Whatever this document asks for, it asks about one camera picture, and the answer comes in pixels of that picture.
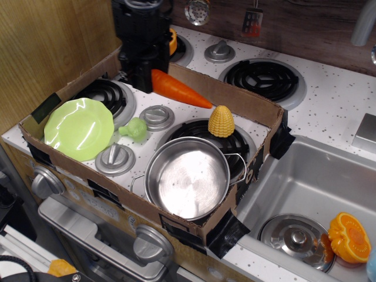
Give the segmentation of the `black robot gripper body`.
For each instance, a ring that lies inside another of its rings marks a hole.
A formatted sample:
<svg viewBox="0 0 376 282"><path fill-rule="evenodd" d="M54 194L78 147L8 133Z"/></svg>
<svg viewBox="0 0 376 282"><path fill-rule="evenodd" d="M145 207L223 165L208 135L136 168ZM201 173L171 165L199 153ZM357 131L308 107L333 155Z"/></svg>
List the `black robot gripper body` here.
<svg viewBox="0 0 376 282"><path fill-rule="evenodd" d="M173 1L112 1L116 36L122 41L119 60L124 71L132 62L157 57L156 44L169 32Z"/></svg>

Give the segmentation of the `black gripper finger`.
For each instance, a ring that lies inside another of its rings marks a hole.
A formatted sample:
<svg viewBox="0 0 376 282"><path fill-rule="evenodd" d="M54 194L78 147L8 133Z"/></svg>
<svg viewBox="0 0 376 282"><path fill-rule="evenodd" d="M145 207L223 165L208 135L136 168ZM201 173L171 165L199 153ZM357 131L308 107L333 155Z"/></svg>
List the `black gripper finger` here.
<svg viewBox="0 0 376 282"><path fill-rule="evenodd" d="M164 73L168 73L170 61L170 46L172 39L171 32L165 32L156 44L157 57L154 59L152 69L158 69Z"/></svg>
<svg viewBox="0 0 376 282"><path fill-rule="evenodd" d="M129 84L145 93L153 90L150 61L132 62L127 71Z"/></svg>

